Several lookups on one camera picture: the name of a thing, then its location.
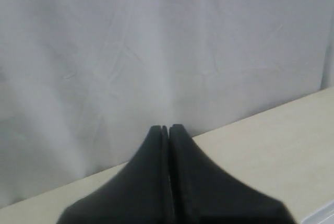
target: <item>beige table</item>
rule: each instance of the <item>beige table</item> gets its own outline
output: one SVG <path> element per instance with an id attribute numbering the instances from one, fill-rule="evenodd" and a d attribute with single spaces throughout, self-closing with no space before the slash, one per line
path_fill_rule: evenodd
<path id="1" fill-rule="evenodd" d="M 301 221 L 334 199 L 334 88 L 194 138 L 221 167 Z M 1 224 L 54 224 L 122 165 L 0 210 Z"/>

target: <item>white cloth backdrop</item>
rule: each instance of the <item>white cloth backdrop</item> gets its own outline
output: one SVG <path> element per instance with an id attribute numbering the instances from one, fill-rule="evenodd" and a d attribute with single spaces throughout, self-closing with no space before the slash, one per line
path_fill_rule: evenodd
<path id="1" fill-rule="evenodd" d="M 333 1 L 0 0 L 0 207 L 317 91 Z"/>

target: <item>white fabric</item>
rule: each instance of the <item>white fabric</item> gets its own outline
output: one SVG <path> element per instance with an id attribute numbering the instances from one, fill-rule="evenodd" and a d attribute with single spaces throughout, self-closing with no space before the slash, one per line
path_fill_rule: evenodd
<path id="1" fill-rule="evenodd" d="M 320 88 L 333 0 L 0 0 L 0 206 Z"/>

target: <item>table surface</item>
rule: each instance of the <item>table surface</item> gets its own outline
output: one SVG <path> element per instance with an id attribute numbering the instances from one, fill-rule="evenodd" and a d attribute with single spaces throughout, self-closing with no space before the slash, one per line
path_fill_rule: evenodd
<path id="1" fill-rule="evenodd" d="M 225 171 L 287 205 L 297 221 L 334 199 L 334 88 L 194 137 Z M 124 165 L 0 209 L 1 224 L 56 223 Z"/>

